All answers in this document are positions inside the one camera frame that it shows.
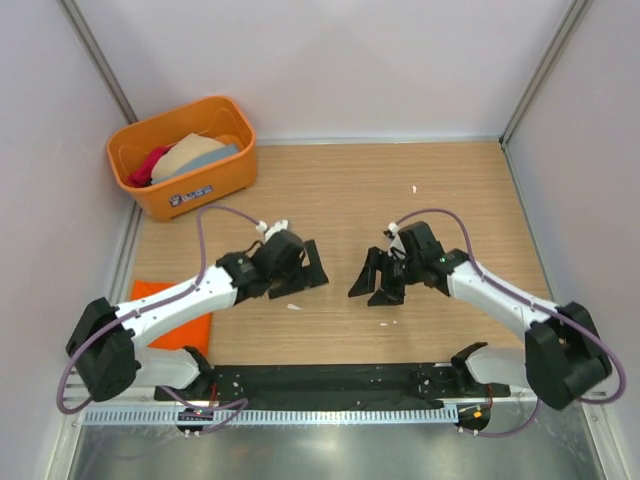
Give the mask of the orange t shirt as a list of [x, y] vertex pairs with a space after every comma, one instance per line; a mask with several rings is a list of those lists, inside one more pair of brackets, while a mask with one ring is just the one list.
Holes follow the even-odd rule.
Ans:
[[[134, 280], [130, 292], [130, 299], [139, 300], [173, 286], [175, 286], [175, 283], [171, 282]], [[207, 357], [209, 352], [212, 322], [212, 313], [201, 315], [160, 336], [150, 343], [149, 346], [151, 348], [171, 351], [178, 350], [186, 346], [195, 347], [202, 355]]]

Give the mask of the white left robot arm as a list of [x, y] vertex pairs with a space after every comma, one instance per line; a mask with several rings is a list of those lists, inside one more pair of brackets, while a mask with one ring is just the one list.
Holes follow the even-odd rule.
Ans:
[[171, 387], [199, 400], [210, 392], [212, 376], [193, 347], [157, 350], [157, 338], [248, 299], [275, 299], [327, 282], [315, 241], [280, 229], [151, 296], [120, 305], [106, 298], [90, 302], [66, 352], [94, 402], [111, 400], [134, 384]]

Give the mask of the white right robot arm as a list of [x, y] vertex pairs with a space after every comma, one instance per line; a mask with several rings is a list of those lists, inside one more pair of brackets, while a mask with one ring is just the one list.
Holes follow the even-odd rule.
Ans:
[[506, 326], [522, 350], [479, 343], [462, 351], [450, 372], [452, 387], [472, 396], [489, 383], [529, 389], [547, 406], [562, 410], [607, 379], [612, 365], [588, 310], [557, 305], [527, 294], [493, 275], [469, 253], [445, 251], [431, 228], [418, 221], [385, 231], [390, 245], [368, 250], [348, 294], [374, 306], [401, 305], [409, 285], [422, 284], [464, 301]]

